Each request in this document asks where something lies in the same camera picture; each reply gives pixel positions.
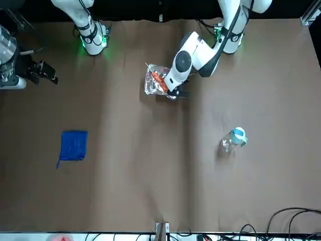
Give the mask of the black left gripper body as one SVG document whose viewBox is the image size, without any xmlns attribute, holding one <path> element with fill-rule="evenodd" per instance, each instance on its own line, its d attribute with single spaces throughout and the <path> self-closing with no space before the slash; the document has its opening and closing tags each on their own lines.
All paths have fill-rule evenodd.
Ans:
<svg viewBox="0 0 321 241">
<path fill-rule="evenodd" d="M 173 91 L 168 90 L 167 97 L 171 100 L 175 100 L 178 98 L 187 98 L 188 92 L 185 89 L 187 83 L 189 83 L 188 79 L 185 82 L 183 82 L 181 85 L 177 86 Z"/>
</svg>

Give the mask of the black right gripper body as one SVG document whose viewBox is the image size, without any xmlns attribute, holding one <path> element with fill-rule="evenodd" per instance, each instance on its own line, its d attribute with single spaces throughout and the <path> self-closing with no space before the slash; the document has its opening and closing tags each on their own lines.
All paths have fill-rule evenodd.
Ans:
<svg viewBox="0 0 321 241">
<path fill-rule="evenodd" d="M 36 70 L 37 65 L 37 62 L 32 59 L 31 55 L 18 55 L 15 65 L 16 75 L 28 80 L 26 75 L 33 74 L 32 72 Z"/>
</svg>

